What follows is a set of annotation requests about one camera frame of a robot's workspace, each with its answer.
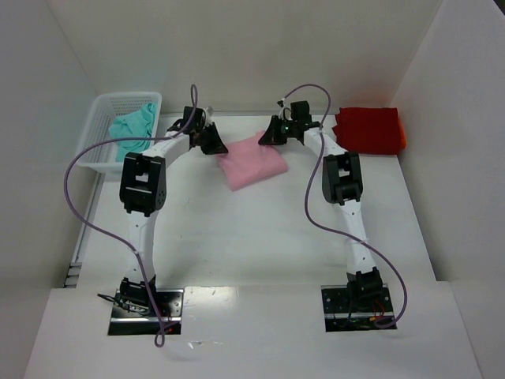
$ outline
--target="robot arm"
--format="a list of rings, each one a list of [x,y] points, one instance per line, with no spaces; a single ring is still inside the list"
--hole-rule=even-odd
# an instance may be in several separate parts
[[[227,153],[215,123],[212,109],[197,108],[190,120],[192,108],[186,107],[178,120],[160,141],[142,153],[130,152],[123,164],[119,197],[128,212],[129,242],[139,253],[148,278],[144,278],[138,260],[132,257],[129,271],[119,287],[118,302],[148,308],[146,285],[155,293],[155,269],[152,261],[155,222],[166,200],[166,168],[191,148],[200,146],[206,155]]]
[[[284,116],[283,101],[279,116],[272,116],[259,144],[285,144],[296,138],[316,156],[321,151],[321,134],[324,139],[322,190],[325,200],[332,204],[337,214],[346,221],[347,230],[366,241],[365,226],[361,217],[361,166],[356,152],[348,152],[320,131],[320,124],[312,121],[309,103],[300,101],[290,105],[291,118]],[[348,287],[357,301],[373,298],[382,291],[382,279],[373,256],[365,246],[352,241],[346,251]]]

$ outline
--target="basket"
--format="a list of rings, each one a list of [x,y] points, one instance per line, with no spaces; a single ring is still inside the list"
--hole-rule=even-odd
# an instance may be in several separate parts
[[[88,119],[80,136],[76,155],[88,146],[97,142],[110,140],[109,126],[117,116],[138,111],[146,103],[156,103],[155,122],[152,126],[152,136],[156,137],[161,95],[158,92],[113,92],[98,96],[89,111]],[[95,171],[108,174],[119,174],[123,162],[116,162],[118,146],[115,143],[105,144],[84,154],[77,165],[90,167]]]

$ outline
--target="black metal base plate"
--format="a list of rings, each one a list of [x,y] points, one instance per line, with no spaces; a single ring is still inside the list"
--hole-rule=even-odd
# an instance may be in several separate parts
[[[380,330],[375,326],[375,321],[370,321],[370,317],[376,312],[380,313],[380,306],[375,301],[363,302],[353,306],[350,322],[347,322],[349,315],[349,292],[346,286],[321,287],[323,299],[324,324],[327,332],[351,332],[365,330]],[[384,307],[384,316],[379,323],[387,324],[394,316],[393,305],[389,295],[389,289],[383,288],[379,297],[380,304]]]
[[[156,304],[162,314],[167,335],[181,334],[182,301],[184,290],[157,290]],[[110,315],[109,336],[155,335],[159,330],[158,318],[151,311],[149,315],[129,312],[116,305]]]

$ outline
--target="white panel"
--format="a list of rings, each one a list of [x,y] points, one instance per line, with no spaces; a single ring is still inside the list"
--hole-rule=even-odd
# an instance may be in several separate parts
[[[62,176],[95,91],[45,2],[0,2],[0,48],[0,376],[19,378],[79,231]],[[79,205],[91,184],[74,175]]]
[[[436,274],[453,283],[484,377],[503,377],[505,16],[446,0],[393,101],[400,156]]]
[[[440,0],[48,2],[99,92],[180,111],[195,82],[217,111],[253,111],[307,81],[335,106],[388,105]]]

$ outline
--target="folded red towel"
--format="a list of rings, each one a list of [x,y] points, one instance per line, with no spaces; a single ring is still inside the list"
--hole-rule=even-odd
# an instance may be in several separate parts
[[[340,108],[335,118],[337,143],[347,150],[397,155],[406,147],[396,108]]]

